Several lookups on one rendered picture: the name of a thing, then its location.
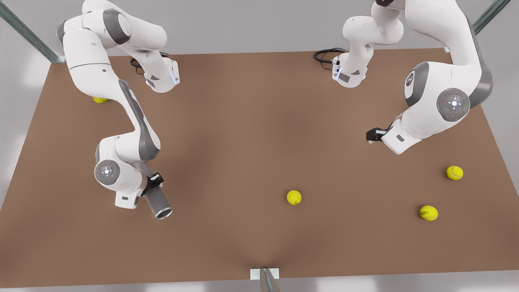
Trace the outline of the grey tennis ball tube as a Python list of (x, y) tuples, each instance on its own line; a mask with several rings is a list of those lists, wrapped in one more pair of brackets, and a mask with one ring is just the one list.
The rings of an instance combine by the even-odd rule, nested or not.
[[(152, 177), (152, 172), (145, 161), (139, 161), (136, 163), (136, 167), (145, 174), (146, 177)], [(152, 210), (157, 220), (167, 218), (171, 213), (172, 209), (169, 202), (165, 198), (161, 187), (156, 187), (150, 192), (146, 193), (146, 186), (142, 192), (142, 196), (148, 202), (150, 209)]]

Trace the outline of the silver frame post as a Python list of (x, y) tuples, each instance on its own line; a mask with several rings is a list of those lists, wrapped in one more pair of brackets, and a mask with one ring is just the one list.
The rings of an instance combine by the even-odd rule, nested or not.
[(499, 13), (512, 6), (517, 0), (456, 0), (456, 2), (472, 25), (474, 38), (480, 45), (478, 35), (498, 17)]
[(250, 280), (259, 280), (261, 292), (282, 292), (277, 283), (278, 279), (279, 268), (250, 269)]
[(42, 41), (2, 0), (0, 0), (0, 18), (4, 19), (21, 37), (31, 44), (51, 63), (64, 63), (65, 57), (58, 56)]

